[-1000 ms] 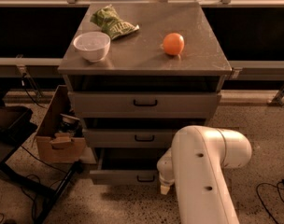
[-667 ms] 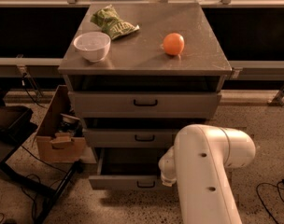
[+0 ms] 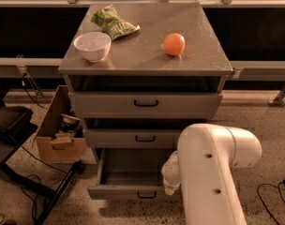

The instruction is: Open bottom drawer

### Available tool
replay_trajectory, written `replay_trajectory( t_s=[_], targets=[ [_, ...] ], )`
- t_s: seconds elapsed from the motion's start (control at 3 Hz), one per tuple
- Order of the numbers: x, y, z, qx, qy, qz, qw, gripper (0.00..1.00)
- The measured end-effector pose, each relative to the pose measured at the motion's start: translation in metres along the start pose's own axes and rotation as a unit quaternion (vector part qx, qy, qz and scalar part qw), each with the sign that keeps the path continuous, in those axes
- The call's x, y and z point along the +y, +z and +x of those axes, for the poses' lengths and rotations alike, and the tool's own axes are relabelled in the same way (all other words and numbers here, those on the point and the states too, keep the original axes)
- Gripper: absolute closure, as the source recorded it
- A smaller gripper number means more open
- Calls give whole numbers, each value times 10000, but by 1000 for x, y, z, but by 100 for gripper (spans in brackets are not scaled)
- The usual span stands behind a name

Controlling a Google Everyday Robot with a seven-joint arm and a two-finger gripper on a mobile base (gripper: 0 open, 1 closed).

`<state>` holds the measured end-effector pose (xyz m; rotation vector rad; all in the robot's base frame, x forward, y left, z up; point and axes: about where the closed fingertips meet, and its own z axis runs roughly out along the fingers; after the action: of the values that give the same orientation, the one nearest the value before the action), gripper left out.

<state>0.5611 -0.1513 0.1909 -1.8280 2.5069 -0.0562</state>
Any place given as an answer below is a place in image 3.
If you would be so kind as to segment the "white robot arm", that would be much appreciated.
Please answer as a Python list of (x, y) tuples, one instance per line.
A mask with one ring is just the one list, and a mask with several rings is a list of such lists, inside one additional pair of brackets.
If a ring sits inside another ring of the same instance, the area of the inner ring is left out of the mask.
[(248, 130), (194, 124), (161, 169), (165, 193), (182, 191), (187, 225), (247, 225), (232, 168), (254, 166), (262, 146)]

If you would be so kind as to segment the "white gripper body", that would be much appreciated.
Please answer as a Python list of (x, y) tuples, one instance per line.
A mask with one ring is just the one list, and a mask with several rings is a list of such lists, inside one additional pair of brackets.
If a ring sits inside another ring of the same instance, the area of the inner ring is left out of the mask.
[(163, 186), (166, 191), (176, 191), (180, 187), (180, 174), (177, 152), (174, 151), (161, 169)]

